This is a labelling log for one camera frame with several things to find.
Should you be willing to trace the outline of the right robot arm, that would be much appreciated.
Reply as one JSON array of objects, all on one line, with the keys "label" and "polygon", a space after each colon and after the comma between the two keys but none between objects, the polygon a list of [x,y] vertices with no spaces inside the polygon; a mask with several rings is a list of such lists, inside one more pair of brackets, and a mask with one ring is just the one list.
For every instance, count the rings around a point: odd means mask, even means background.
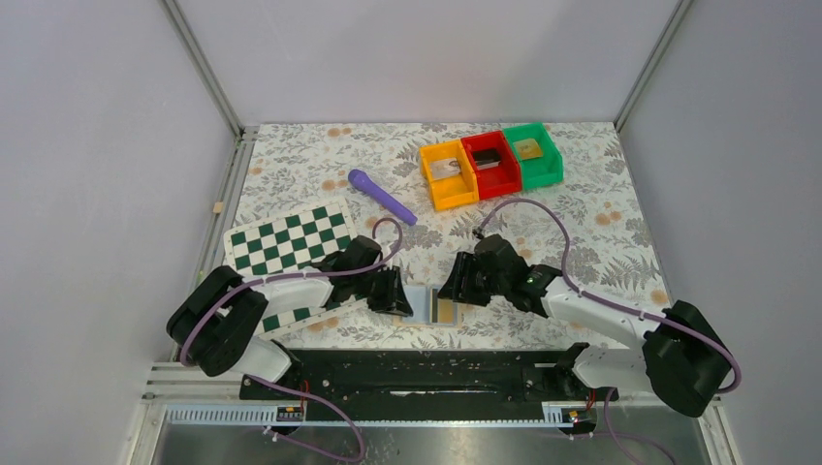
[{"label": "right robot arm", "polygon": [[721,339],[695,306],[679,300],[659,314],[625,314],[568,281],[558,268],[526,263],[494,234],[472,252],[457,253],[437,296],[474,306],[502,296],[524,313],[592,329],[622,346],[572,345],[555,364],[569,386],[652,392],[687,417],[705,412],[732,367],[721,354]]}]

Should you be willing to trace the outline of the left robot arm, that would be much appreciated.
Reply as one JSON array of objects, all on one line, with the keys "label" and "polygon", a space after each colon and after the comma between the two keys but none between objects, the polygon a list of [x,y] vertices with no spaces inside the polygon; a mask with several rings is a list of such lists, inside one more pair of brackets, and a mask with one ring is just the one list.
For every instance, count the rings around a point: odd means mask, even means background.
[{"label": "left robot arm", "polygon": [[215,268],[172,314],[166,332],[179,345],[181,361],[209,377],[235,372],[277,382],[296,360],[258,335],[258,324],[295,310],[327,310],[352,297],[376,313],[413,313],[399,267],[376,241],[359,235],[299,271],[244,278],[227,265]]}]

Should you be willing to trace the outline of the gold striped credit card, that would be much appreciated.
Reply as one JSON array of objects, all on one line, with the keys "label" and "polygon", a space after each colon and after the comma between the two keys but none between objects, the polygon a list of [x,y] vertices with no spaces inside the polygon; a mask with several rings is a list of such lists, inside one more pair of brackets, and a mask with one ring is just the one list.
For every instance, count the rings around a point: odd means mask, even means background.
[{"label": "gold striped credit card", "polygon": [[521,139],[514,143],[515,151],[522,161],[539,159],[544,156],[544,151],[536,139]]}]

